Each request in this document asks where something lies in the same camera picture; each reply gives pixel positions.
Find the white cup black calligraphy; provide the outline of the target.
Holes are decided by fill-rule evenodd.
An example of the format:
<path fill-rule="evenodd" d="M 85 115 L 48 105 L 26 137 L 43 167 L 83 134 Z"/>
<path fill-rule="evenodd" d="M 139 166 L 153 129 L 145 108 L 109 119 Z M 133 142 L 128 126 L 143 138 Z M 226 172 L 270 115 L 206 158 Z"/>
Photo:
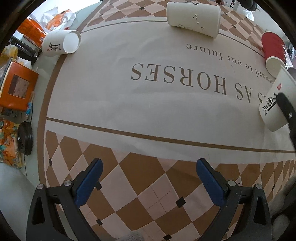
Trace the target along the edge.
<path fill-rule="evenodd" d="M 261 118 L 266 127 L 272 132 L 287 124 L 287 120 L 277 104 L 276 97 L 279 93 L 283 93 L 295 108 L 295 79 L 283 66 L 281 66 L 266 98 L 259 105 Z"/>

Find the red ribbed paper cup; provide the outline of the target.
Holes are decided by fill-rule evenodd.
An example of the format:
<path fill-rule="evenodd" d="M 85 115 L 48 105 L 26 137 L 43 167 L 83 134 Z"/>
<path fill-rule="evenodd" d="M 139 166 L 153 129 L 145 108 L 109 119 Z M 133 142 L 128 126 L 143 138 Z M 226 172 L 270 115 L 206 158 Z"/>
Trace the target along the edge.
<path fill-rule="evenodd" d="M 266 69 L 271 76 L 276 78 L 281 67 L 287 68 L 285 43 L 280 36 L 270 31 L 263 33 L 261 43 Z"/>

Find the white cup with birds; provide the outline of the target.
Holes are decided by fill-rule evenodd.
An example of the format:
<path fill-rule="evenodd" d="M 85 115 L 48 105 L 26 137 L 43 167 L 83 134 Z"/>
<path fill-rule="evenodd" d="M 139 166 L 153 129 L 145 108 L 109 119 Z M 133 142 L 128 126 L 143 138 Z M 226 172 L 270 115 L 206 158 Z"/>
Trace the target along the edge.
<path fill-rule="evenodd" d="M 170 26 L 216 38 L 221 25 L 221 8 L 210 4 L 169 2 L 166 17 Z"/>

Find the white cup red seal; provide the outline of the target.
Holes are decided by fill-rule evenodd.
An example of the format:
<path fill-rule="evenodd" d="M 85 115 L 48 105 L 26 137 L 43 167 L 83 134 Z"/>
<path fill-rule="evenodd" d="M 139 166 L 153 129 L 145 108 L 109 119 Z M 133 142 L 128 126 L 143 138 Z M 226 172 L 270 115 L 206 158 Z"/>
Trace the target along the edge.
<path fill-rule="evenodd" d="M 81 43 L 81 34 L 77 30 L 51 31 L 42 43 L 45 56 L 53 57 L 76 52 Z"/>

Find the black round lid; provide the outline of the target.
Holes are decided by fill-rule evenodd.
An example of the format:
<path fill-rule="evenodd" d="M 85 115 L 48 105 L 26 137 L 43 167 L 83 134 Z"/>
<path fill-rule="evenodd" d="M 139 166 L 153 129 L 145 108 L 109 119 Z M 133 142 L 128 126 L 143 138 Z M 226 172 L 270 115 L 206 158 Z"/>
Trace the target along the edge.
<path fill-rule="evenodd" d="M 33 148 L 33 131 L 30 122 L 23 121 L 18 126 L 16 139 L 20 153 L 29 156 Z"/>

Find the orange box with window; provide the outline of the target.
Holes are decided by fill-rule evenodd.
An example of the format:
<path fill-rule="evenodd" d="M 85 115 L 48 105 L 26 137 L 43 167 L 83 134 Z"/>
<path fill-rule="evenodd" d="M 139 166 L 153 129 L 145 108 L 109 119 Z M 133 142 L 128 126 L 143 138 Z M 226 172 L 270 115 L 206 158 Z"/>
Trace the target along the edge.
<path fill-rule="evenodd" d="M 13 60 L 1 70 L 1 107 L 25 111 L 39 74 Z"/>

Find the checkered printed table mat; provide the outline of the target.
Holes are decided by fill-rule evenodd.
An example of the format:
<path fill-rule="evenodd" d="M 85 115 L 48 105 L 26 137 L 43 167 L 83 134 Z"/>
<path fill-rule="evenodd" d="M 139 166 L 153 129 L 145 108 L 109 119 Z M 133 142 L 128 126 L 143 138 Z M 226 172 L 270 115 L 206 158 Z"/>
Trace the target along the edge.
<path fill-rule="evenodd" d="M 94 158 L 100 186 L 80 208 L 101 240 L 198 240 L 218 211 L 198 178 L 205 158 L 226 179 L 260 183 L 272 200 L 295 174 L 288 128 L 258 107 L 274 79 L 264 29 L 222 7 L 213 39 L 171 27 L 167 1 L 104 1 L 59 58 L 42 106 L 40 180 L 73 180 Z"/>

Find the white plastic bags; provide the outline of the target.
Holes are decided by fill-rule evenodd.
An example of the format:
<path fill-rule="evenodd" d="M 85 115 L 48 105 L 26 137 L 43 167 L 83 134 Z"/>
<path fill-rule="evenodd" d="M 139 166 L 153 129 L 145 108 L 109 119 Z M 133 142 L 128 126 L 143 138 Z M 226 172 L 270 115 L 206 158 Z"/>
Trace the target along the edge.
<path fill-rule="evenodd" d="M 75 18 L 76 14 L 70 9 L 59 13 L 58 7 L 44 12 L 40 18 L 37 18 L 34 14 L 30 14 L 28 17 L 29 20 L 33 20 L 33 23 L 37 24 L 37 27 L 46 34 L 51 31 L 68 30 Z"/>

